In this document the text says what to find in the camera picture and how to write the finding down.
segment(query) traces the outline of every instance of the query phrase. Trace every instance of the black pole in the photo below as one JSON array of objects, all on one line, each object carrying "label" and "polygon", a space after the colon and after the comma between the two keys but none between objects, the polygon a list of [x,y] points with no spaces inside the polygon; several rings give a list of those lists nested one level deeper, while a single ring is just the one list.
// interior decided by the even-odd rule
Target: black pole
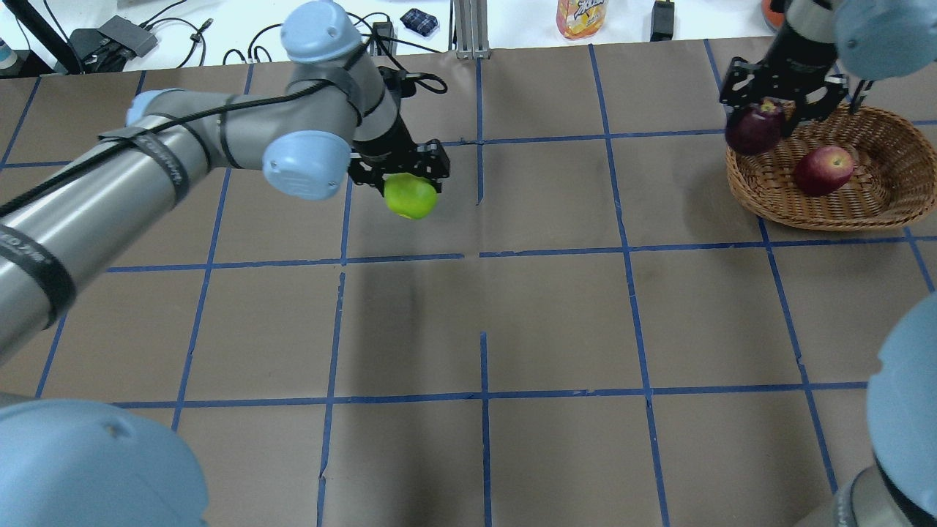
[{"label": "black pole", "polygon": [[26,29],[28,29],[39,42],[42,42],[42,45],[49,50],[49,53],[52,53],[52,55],[62,63],[62,66],[65,67],[68,73],[76,75],[82,72],[78,65],[78,59],[75,58],[75,53],[68,47],[68,43],[59,37],[59,34],[52,29],[38,11],[29,5],[28,0],[3,0],[3,3],[7,6],[7,9],[13,13],[13,16],[16,17],[22,25],[25,25]]}]

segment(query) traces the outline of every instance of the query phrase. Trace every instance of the woven basket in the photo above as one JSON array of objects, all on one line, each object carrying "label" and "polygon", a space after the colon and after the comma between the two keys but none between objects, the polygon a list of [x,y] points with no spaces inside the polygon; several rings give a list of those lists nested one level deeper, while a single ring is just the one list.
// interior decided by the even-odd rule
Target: woven basket
[{"label": "woven basket", "polygon": [[[832,194],[808,196],[794,183],[794,167],[829,144],[852,154],[853,177]],[[798,127],[770,152],[741,156],[727,149],[726,164],[732,194],[742,206],[800,229],[893,229],[922,219],[937,205],[933,146],[910,122],[878,108],[850,115],[840,105],[825,121]]]}]

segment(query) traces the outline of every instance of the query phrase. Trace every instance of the white floor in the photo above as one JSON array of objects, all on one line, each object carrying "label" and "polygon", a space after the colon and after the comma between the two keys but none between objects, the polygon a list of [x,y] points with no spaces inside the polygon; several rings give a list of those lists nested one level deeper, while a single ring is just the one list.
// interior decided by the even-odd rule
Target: white floor
[{"label": "white floor", "polygon": [[[206,65],[221,64],[230,48],[245,48],[263,27],[280,23],[297,6],[307,0],[188,0],[162,16],[186,19],[201,25],[214,19],[205,32],[207,42]],[[640,42],[650,34],[652,0],[606,0],[609,3],[605,27],[594,37],[569,41],[556,27],[556,0],[488,0],[489,42],[492,48],[536,48],[575,45],[584,42]],[[99,27],[113,15],[120,15],[140,23],[156,14],[173,0],[49,0],[53,12],[67,32],[81,27]],[[759,0],[675,0],[677,25],[675,38],[730,38],[755,37],[771,33],[762,19]],[[30,0],[36,9],[47,16],[41,0]],[[449,0],[338,0],[347,11],[364,16],[373,11],[391,15],[397,37],[436,49],[447,48],[449,27]],[[403,26],[400,16],[410,8],[419,8],[439,19],[440,29],[428,38],[421,37]],[[174,68],[191,45],[191,28],[176,22],[156,27],[159,45],[145,57],[134,59],[126,69]],[[25,40],[12,15],[0,5],[0,38],[15,49],[24,49]],[[287,60],[280,47],[277,32],[270,31],[259,41],[270,51],[275,61]],[[33,49],[47,62],[52,56],[32,38]],[[398,54],[425,53],[403,44]],[[189,65],[198,64],[201,50],[196,50]]]}]

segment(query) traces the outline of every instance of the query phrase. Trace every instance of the green fruit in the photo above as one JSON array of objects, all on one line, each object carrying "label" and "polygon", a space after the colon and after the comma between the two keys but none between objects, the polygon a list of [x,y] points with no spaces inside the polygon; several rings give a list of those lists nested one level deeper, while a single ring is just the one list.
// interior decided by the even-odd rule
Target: green fruit
[{"label": "green fruit", "polygon": [[384,180],[387,208],[408,219],[425,218],[436,206],[436,189],[412,173],[392,173]]}]

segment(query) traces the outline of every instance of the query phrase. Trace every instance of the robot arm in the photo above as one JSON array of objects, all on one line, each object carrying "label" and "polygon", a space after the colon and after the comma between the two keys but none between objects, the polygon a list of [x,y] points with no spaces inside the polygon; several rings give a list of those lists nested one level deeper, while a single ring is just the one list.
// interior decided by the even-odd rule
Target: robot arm
[{"label": "robot arm", "polygon": [[0,207],[0,364],[216,167],[263,170],[309,200],[333,196],[346,172],[381,193],[400,172],[442,190],[441,143],[416,144],[399,115],[418,76],[375,68],[331,1],[296,9],[281,37],[296,63],[285,96],[140,94],[127,128]]},{"label": "robot arm", "polygon": [[826,119],[846,97],[848,79],[829,74],[838,58],[863,79],[853,113],[873,82],[910,75],[937,59],[931,0],[775,0],[771,7],[784,12],[783,26],[761,61],[732,60],[720,102],[738,110],[764,97],[793,101],[785,136],[804,121]]}]

